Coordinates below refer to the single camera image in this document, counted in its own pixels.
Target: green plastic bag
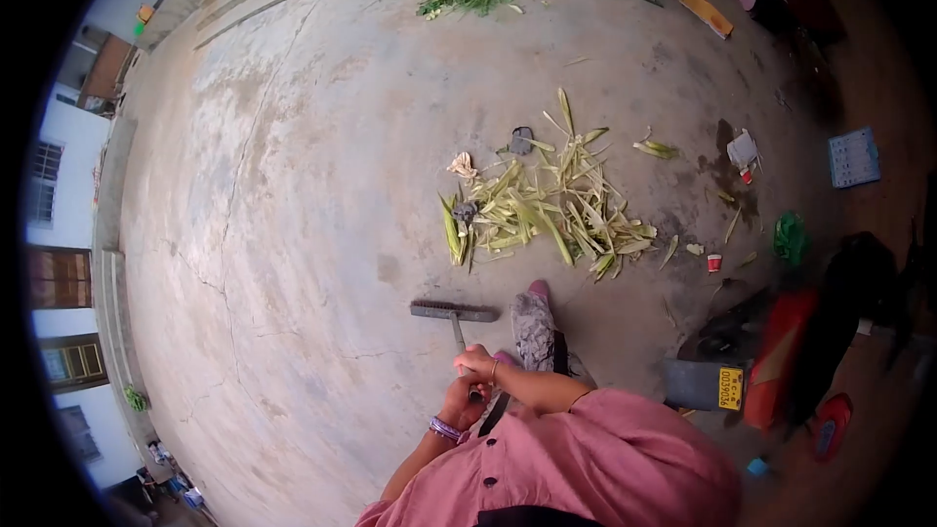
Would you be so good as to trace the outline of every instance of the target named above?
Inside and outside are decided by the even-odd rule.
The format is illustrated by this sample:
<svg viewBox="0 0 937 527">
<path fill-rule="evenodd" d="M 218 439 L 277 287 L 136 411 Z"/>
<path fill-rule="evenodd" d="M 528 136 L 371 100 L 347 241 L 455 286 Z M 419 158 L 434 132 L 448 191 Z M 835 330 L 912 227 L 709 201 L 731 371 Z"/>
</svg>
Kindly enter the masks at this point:
<svg viewBox="0 0 937 527">
<path fill-rule="evenodd" d="M 774 253 L 797 266 L 811 246 L 803 219 L 793 212 L 784 212 L 774 223 Z"/>
</svg>

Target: hand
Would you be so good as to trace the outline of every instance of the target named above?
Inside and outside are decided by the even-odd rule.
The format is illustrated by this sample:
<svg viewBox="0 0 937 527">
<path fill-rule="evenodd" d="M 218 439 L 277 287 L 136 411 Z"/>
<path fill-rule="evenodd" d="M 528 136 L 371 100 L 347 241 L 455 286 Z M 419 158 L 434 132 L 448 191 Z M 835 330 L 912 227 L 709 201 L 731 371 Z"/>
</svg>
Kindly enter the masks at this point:
<svg viewBox="0 0 937 527">
<path fill-rule="evenodd" d="M 484 397 L 476 404 L 469 401 L 469 390 L 473 386 Z M 442 411 L 437 417 L 443 423 L 459 431 L 465 431 L 482 417 L 490 400 L 491 386 L 486 384 L 481 374 L 470 372 L 452 381 L 446 389 L 446 401 L 442 404 Z"/>
<path fill-rule="evenodd" d="M 483 383 L 490 385 L 493 382 L 491 371 L 495 368 L 495 362 L 497 361 L 488 355 L 485 346 L 471 345 L 467 346 L 462 354 L 452 360 L 452 365 L 458 368 L 460 372 L 474 370 L 482 375 Z"/>
</svg>

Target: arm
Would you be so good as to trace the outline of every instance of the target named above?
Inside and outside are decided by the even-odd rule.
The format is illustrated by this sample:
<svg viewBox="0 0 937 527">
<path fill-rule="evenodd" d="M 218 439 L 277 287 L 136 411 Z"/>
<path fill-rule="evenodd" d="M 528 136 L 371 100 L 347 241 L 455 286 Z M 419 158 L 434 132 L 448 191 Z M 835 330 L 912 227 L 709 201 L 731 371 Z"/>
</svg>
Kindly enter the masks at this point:
<svg viewBox="0 0 937 527">
<path fill-rule="evenodd" d="M 491 399 L 491 387 L 485 383 L 486 381 L 480 374 L 472 372 L 455 379 L 446 390 L 445 403 L 442 404 L 442 411 L 437 416 L 439 420 L 459 431 L 465 431 L 471 427 L 485 412 L 488 400 Z M 484 397 L 480 403 L 474 404 L 469 401 L 469 389 L 472 385 L 476 385 Z M 439 435 L 436 431 L 427 431 L 420 440 L 420 444 L 416 446 L 416 450 L 407 456 L 407 459 L 387 481 L 387 486 L 381 493 L 381 501 L 395 501 L 424 466 L 454 447 L 455 442 L 451 439 Z"/>
<path fill-rule="evenodd" d="M 418 472 L 423 470 L 424 466 L 454 447 L 455 442 L 449 438 L 439 435 L 436 431 L 428 430 L 423 434 L 423 439 L 416 446 L 416 450 L 407 456 L 404 463 L 400 464 L 391 479 L 387 481 L 387 486 L 381 492 L 381 501 L 395 501 L 400 493 L 404 491 L 404 487 Z"/>
<path fill-rule="evenodd" d="M 592 389 L 556 372 L 523 370 L 496 364 L 484 346 L 472 345 L 455 357 L 455 366 L 475 370 L 486 383 L 497 384 L 537 413 L 561 413 Z"/>
</svg>

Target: paper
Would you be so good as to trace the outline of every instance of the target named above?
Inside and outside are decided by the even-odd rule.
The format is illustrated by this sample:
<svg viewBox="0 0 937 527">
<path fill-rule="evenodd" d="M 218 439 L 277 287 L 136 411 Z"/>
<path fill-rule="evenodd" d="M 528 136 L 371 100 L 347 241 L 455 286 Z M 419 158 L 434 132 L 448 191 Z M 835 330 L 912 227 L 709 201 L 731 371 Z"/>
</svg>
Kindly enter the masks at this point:
<svg viewBox="0 0 937 527">
<path fill-rule="evenodd" d="M 732 161 L 732 165 L 738 167 L 739 171 L 758 159 L 758 147 L 746 129 L 742 129 L 742 134 L 738 135 L 725 148 L 729 153 L 729 160 Z"/>
<path fill-rule="evenodd" d="M 703 19 L 703 22 L 716 31 L 722 39 L 728 37 L 734 29 L 732 23 L 705 0 L 680 0 L 680 4 L 693 11 L 698 18 Z"/>
</svg>

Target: corn husk pile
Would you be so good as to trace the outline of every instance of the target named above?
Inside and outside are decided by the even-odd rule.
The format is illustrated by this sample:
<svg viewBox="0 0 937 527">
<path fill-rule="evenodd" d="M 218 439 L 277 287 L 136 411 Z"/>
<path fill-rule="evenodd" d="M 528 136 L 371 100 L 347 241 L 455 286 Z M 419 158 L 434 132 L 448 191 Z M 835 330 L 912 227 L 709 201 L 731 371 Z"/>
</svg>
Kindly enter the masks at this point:
<svg viewBox="0 0 937 527">
<path fill-rule="evenodd" d="M 657 228 L 627 217 L 628 202 L 603 176 L 599 155 L 604 147 L 588 149 L 608 129 L 578 135 L 563 88 L 558 89 L 558 97 L 566 129 L 544 112 L 566 136 L 566 146 L 558 155 L 556 147 L 531 140 L 540 160 L 530 174 L 512 159 L 496 163 L 507 165 L 496 178 L 478 175 L 468 179 L 468 196 L 461 188 L 457 196 L 440 196 L 452 264 L 462 265 L 468 260 L 471 269 L 475 249 L 486 250 L 493 257 L 489 260 L 495 260 L 512 255 L 504 253 L 506 249 L 547 234 L 556 241 L 565 263 L 572 265 L 581 257 L 588 258 L 590 272 L 598 281 L 609 272 L 615 279 L 626 260 L 636 260 L 643 252 L 654 250 L 651 245 Z M 461 223 L 450 214 L 461 201 L 474 202 L 478 208 L 471 223 Z"/>
</svg>

